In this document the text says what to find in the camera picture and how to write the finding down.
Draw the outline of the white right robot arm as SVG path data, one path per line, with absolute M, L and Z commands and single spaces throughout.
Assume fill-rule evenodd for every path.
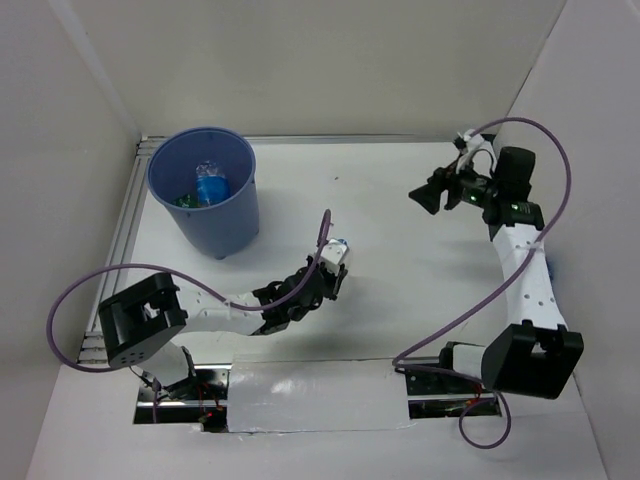
M 528 199 L 534 167 L 533 152 L 505 147 L 487 175 L 464 156 L 437 168 L 409 194 L 430 214 L 461 202 L 480 208 L 511 283 L 506 327 L 489 345 L 449 342 L 441 350 L 436 379 L 448 392 L 460 391 L 474 377 L 489 390 L 555 399 L 584 351 L 581 334 L 568 329 L 552 290 L 539 237 L 543 213 Z

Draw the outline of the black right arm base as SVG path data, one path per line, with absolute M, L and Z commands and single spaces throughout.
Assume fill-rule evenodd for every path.
M 421 370 L 395 371 L 405 378 L 409 418 L 412 420 L 458 418 L 472 404 L 487 399 L 468 416 L 501 416 L 501 407 L 493 395 L 462 378 Z

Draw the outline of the crushed bottle blue label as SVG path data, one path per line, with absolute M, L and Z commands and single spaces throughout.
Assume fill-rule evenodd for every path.
M 231 196 L 230 184 L 217 163 L 206 161 L 196 167 L 196 192 L 200 207 L 217 205 Z

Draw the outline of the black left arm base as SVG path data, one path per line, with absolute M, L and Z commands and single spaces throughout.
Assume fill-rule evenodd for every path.
M 186 392 L 170 394 L 165 388 L 154 390 L 154 378 L 136 372 L 139 388 L 133 423 L 191 424 L 202 432 L 227 433 L 227 399 L 231 364 L 195 366 L 195 384 Z

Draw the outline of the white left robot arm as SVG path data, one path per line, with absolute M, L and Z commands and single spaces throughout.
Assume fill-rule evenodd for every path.
M 233 309 L 201 291 L 180 289 L 168 273 L 156 273 L 99 306 L 99 319 L 108 365 L 113 369 L 137 366 L 159 384 L 171 399 L 196 393 L 199 380 L 188 349 L 173 341 L 183 333 L 224 332 L 242 336 L 266 336 L 287 329 L 318 309 L 325 300 L 335 301 L 348 274 L 346 262 L 322 256 L 302 289 L 266 311 L 266 306 L 294 290 L 308 268 L 300 268 L 282 281 L 230 301 Z

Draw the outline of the green plastic bottle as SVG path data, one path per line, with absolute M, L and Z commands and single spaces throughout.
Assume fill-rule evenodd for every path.
M 197 195 L 194 193 L 184 194 L 172 201 L 172 204 L 179 208 L 198 208 L 199 202 Z

